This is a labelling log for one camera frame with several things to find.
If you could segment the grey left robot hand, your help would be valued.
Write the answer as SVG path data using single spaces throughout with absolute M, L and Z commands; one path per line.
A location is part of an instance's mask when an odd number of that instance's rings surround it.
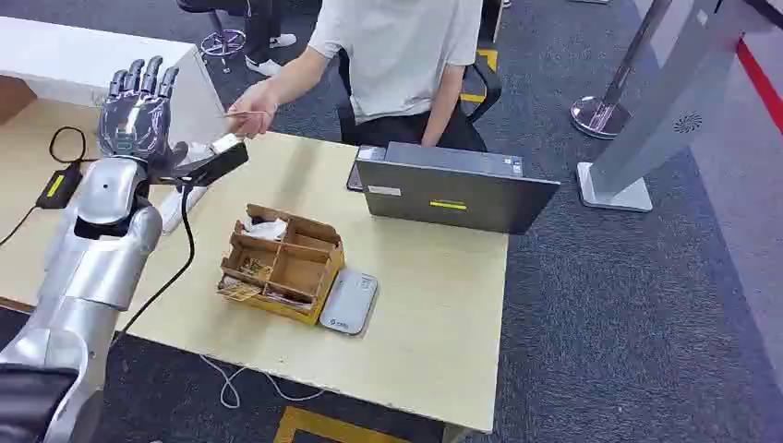
M 155 55 L 116 71 L 98 124 L 103 156 L 138 159 L 152 177 L 171 176 L 187 155 L 187 147 L 169 143 L 171 97 L 179 68 L 171 66 L 160 76 L 162 63 L 163 58 Z

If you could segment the person's right hand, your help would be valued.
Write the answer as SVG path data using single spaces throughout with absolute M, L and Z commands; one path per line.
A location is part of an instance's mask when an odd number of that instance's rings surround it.
M 268 80 L 249 87 L 224 115 L 228 132 L 244 138 L 264 134 L 270 128 L 278 106 L 278 98 Z

